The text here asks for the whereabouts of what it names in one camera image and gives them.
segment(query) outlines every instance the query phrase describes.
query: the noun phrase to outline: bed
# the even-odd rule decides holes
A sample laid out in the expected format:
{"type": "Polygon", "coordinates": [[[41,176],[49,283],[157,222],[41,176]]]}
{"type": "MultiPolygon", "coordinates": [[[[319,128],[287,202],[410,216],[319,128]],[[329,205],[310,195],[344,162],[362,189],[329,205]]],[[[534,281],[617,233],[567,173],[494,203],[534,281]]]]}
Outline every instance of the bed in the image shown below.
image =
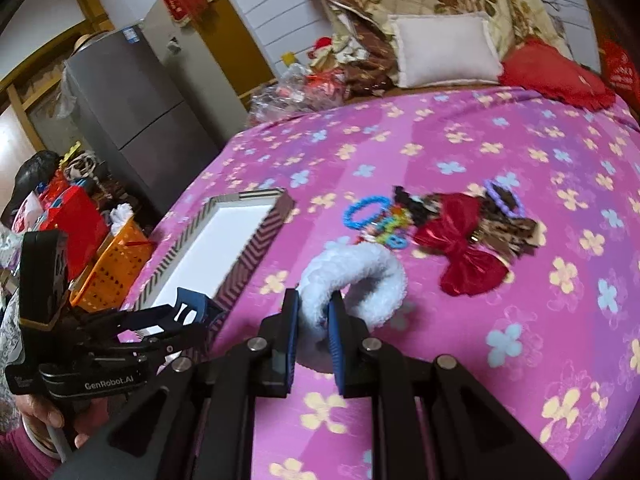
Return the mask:
{"type": "MultiPolygon", "coordinates": [[[[285,187],[296,200],[214,343],[220,354],[278,311],[313,256],[354,241],[342,225],[354,200],[395,185],[475,193],[496,178],[542,223],[535,256],[517,261],[498,289],[453,298],[438,286],[444,258],[398,251],[408,295],[377,335],[411,356],[453,354],[572,479],[586,480],[640,394],[637,136],[620,99],[590,113],[519,88],[387,97],[252,128],[160,222],[125,307],[213,195],[285,187]]],[[[331,376],[297,366],[287,399],[258,402],[252,478],[371,478],[368,410],[339,397],[331,376]]]]}

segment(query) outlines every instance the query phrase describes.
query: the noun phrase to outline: white pillow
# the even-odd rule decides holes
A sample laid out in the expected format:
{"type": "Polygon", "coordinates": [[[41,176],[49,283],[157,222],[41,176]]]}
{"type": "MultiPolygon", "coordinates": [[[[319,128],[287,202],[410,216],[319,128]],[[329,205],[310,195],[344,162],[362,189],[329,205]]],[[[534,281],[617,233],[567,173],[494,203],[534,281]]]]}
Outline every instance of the white pillow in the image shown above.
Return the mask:
{"type": "Polygon", "coordinates": [[[497,83],[502,65],[485,12],[389,16],[400,88],[497,83]]]}

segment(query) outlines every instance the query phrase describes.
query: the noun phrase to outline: purple plastic bracelet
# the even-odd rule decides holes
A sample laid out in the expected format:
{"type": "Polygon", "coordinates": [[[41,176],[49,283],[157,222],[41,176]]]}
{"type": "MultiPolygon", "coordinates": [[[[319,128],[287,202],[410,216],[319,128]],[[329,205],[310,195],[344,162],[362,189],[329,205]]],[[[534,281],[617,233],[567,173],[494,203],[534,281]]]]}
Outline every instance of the purple plastic bracelet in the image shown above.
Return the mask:
{"type": "Polygon", "coordinates": [[[508,218],[526,218],[524,213],[524,206],[522,205],[520,198],[513,191],[510,190],[511,195],[513,196],[513,199],[516,202],[516,211],[513,212],[504,203],[504,200],[500,198],[500,195],[494,189],[494,186],[498,186],[498,183],[494,182],[493,180],[484,181],[484,187],[486,188],[486,192],[488,193],[489,197],[491,197],[491,200],[495,202],[495,205],[497,205],[500,208],[500,211],[502,211],[504,215],[507,216],[508,218]]]}

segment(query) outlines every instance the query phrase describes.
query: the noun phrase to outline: finger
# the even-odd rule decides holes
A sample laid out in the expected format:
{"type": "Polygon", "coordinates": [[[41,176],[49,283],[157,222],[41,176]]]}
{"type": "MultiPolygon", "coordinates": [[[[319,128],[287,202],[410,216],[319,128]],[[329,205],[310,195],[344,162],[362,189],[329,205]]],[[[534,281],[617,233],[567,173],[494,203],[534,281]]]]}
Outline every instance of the finger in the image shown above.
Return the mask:
{"type": "Polygon", "coordinates": [[[92,399],[87,410],[79,413],[74,421],[78,434],[92,435],[109,419],[107,399],[92,399]]]}
{"type": "Polygon", "coordinates": [[[36,418],[54,428],[62,428],[65,419],[50,400],[35,395],[21,395],[15,397],[18,410],[25,416],[36,418]]]}
{"type": "Polygon", "coordinates": [[[78,449],[80,449],[82,446],[84,446],[84,443],[87,440],[89,440],[89,435],[87,435],[87,434],[80,433],[80,434],[76,435],[76,440],[75,440],[76,447],[78,449]]]}

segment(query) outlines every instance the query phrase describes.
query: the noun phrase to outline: red bow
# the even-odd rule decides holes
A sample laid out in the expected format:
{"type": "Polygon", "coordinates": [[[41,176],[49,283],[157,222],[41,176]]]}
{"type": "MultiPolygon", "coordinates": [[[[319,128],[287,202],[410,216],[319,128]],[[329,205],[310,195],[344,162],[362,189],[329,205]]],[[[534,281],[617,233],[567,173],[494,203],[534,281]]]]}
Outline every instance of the red bow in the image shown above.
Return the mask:
{"type": "Polygon", "coordinates": [[[414,240],[423,247],[442,252],[450,262],[440,287],[450,296],[474,296],[499,286],[508,269],[495,256],[469,244],[478,227],[480,203],[462,193],[442,195],[440,216],[420,227],[414,240]]]}

